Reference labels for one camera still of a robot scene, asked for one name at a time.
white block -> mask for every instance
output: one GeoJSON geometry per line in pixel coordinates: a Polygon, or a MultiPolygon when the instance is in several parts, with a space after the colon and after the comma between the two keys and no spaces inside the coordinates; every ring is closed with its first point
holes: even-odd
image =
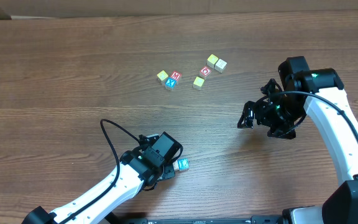
{"type": "Polygon", "coordinates": [[[215,64],[215,69],[218,72],[222,73],[224,71],[224,69],[226,68],[226,65],[227,65],[227,62],[225,62],[222,59],[219,59],[218,62],[216,62],[216,64],[215,64]]]}

wooden tabletop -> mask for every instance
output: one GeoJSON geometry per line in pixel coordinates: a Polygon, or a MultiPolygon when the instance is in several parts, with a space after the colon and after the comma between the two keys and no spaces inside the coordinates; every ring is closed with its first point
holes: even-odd
{"type": "MultiPolygon", "coordinates": [[[[310,119],[294,140],[236,128],[244,103],[298,55],[336,69],[358,119],[358,11],[0,21],[0,223],[71,202],[114,169],[101,118],[135,135],[166,131],[190,163],[116,213],[249,217],[322,204],[337,178],[310,119]],[[195,90],[210,54],[227,69],[195,90]],[[175,91],[157,83],[161,70],[182,72],[175,91]]],[[[106,127],[119,155],[136,147],[106,127]]]]}

yellow block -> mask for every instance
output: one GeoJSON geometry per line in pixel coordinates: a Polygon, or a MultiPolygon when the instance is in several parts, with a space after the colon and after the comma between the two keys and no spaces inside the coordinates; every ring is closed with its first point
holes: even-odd
{"type": "Polygon", "coordinates": [[[210,66],[211,68],[213,68],[213,67],[215,66],[215,63],[216,63],[218,60],[219,60],[219,59],[218,59],[217,56],[211,54],[211,55],[209,56],[209,58],[207,59],[207,62],[206,62],[206,63],[207,63],[208,66],[210,66]]]}
{"type": "Polygon", "coordinates": [[[161,83],[164,83],[168,78],[168,74],[164,70],[162,70],[160,73],[157,74],[157,77],[161,83]]]}
{"type": "Polygon", "coordinates": [[[200,77],[196,77],[196,80],[194,80],[193,83],[193,87],[196,88],[197,90],[201,90],[201,87],[203,87],[205,80],[200,78],[200,77]]]}

toy block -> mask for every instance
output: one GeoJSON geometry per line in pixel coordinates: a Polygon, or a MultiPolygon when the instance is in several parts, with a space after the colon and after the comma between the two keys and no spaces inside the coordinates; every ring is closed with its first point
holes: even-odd
{"type": "Polygon", "coordinates": [[[207,64],[209,67],[211,67],[211,68],[215,68],[215,63],[216,63],[218,60],[219,60],[219,59],[218,59],[217,56],[211,54],[211,55],[209,56],[209,58],[207,59],[206,64],[207,64]]]}
{"type": "Polygon", "coordinates": [[[201,70],[200,70],[200,77],[203,79],[207,79],[208,76],[211,74],[211,69],[209,69],[207,66],[204,66],[201,70]]]}
{"type": "Polygon", "coordinates": [[[224,60],[219,59],[218,62],[216,62],[215,69],[218,72],[222,73],[223,70],[226,68],[226,65],[227,65],[227,63],[224,60]]]}
{"type": "Polygon", "coordinates": [[[193,87],[197,90],[201,90],[201,88],[204,85],[204,82],[205,82],[204,79],[202,79],[200,77],[196,77],[196,80],[194,80],[194,83],[193,83],[193,87]]]}
{"type": "Polygon", "coordinates": [[[179,80],[181,79],[181,74],[177,71],[173,71],[171,78],[173,78],[176,81],[176,84],[179,84],[179,80]]]}
{"type": "Polygon", "coordinates": [[[173,78],[168,78],[167,82],[165,82],[165,88],[168,90],[173,91],[173,89],[175,88],[175,85],[177,84],[177,81],[174,80],[173,78]]]}
{"type": "Polygon", "coordinates": [[[167,81],[168,77],[168,74],[164,70],[157,74],[157,80],[163,85],[167,81]]]}

red block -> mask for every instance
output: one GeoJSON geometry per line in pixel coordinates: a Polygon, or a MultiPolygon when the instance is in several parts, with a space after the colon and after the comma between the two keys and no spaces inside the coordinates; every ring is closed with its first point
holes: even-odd
{"type": "Polygon", "coordinates": [[[173,78],[174,80],[176,80],[177,83],[178,83],[178,81],[181,79],[181,74],[180,74],[179,72],[177,72],[177,71],[173,71],[173,72],[172,72],[172,75],[171,75],[171,78],[173,78]]]}
{"type": "Polygon", "coordinates": [[[206,79],[208,77],[209,74],[211,74],[211,69],[209,69],[207,66],[204,66],[201,70],[200,70],[200,77],[206,79]]]}

